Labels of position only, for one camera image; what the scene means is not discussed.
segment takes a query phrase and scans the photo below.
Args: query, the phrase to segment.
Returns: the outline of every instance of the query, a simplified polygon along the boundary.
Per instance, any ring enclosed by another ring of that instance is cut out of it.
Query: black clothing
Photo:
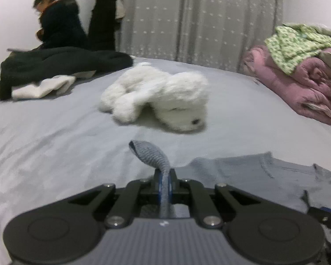
[[[117,0],[96,0],[88,30],[91,50],[115,51]]]
[[[40,49],[54,47],[88,48],[88,38],[81,26],[80,18],[73,7],[58,1],[45,9],[40,17],[44,34]]]
[[[91,70],[114,72],[130,67],[132,63],[132,58],[128,54],[90,51],[76,47],[16,52],[1,63],[0,100],[11,98],[13,86]]]

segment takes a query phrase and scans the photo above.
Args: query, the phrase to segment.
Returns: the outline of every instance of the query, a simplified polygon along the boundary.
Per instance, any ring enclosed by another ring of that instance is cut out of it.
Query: black jacket
[[[54,47],[88,48],[88,38],[81,26],[77,12],[63,1],[50,5],[40,17],[44,34],[40,49]]]
[[[15,53],[1,63],[0,100],[11,98],[11,87],[40,82],[57,75],[96,70],[114,72],[132,66],[128,54],[60,47]]]
[[[96,0],[88,29],[91,50],[115,51],[117,0]]]

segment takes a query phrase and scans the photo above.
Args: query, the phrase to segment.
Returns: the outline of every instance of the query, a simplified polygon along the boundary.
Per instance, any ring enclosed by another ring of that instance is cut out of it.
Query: green patterned cloth
[[[319,32],[316,27],[304,24],[278,26],[276,34],[265,43],[275,63],[290,75],[303,60],[331,47],[331,36]]]

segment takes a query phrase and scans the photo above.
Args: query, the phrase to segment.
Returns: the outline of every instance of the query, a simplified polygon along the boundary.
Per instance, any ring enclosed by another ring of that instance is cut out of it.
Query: bed
[[[58,98],[0,103],[0,265],[10,261],[2,232],[15,215],[102,183],[122,187],[151,175],[152,169],[129,151],[131,139],[158,145],[174,167],[195,157],[271,151],[277,159],[317,163],[331,171],[331,126],[297,115],[254,78],[136,59],[141,61],[170,73],[197,70],[206,75],[211,95],[202,131],[172,133],[149,109],[128,126],[117,125],[109,114],[99,112],[100,95],[123,70],[77,84],[70,94]]]

